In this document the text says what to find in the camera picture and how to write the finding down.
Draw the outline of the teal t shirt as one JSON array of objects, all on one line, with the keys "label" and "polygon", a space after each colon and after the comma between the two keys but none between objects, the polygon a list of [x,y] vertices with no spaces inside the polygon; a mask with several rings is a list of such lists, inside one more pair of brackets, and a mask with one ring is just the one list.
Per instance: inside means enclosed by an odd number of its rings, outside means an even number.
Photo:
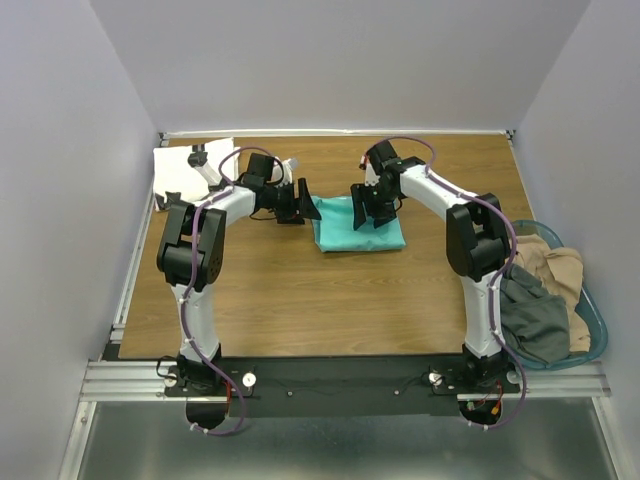
[{"label": "teal t shirt", "polygon": [[323,253],[377,252],[406,247],[398,219],[379,228],[368,218],[357,230],[353,228],[354,209],[350,196],[312,197],[321,215],[313,220],[314,241]]}]

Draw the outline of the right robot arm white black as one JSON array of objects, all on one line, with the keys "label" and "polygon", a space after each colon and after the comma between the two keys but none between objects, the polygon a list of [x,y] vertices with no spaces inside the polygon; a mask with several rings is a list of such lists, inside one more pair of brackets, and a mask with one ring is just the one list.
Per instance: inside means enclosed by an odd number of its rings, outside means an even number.
[{"label": "right robot arm white black", "polygon": [[516,234],[493,194],[464,190],[435,173],[431,160],[401,158],[390,139],[377,142],[360,161],[365,180],[351,186],[353,228],[368,220],[380,228],[410,198],[445,222],[446,257],[464,295],[466,334],[457,379],[480,392],[510,363],[500,318],[500,284],[514,261]]}]

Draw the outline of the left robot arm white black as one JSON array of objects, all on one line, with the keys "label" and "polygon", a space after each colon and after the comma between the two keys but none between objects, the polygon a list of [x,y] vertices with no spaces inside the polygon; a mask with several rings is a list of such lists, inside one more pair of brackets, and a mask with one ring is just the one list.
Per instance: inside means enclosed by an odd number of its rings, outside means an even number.
[{"label": "left robot arm white black", "polygon": [[188,163],[208,184],[196,203],[175,202],[168,211],[157,253],[157,267],[175,297],[181,330],[176,364],[164,374],[173,395],[214,396],[230,385],[217,366],[221,341],[214,326],[213,286],[223,266],[227,228],[260,210],[281,224],[318,220],[307,182],[295,178],[298,162],[284,161],[262,148],[249,151],[247,169],[237,178],[225,174],[232,154],[213,164],[195,149]]}]

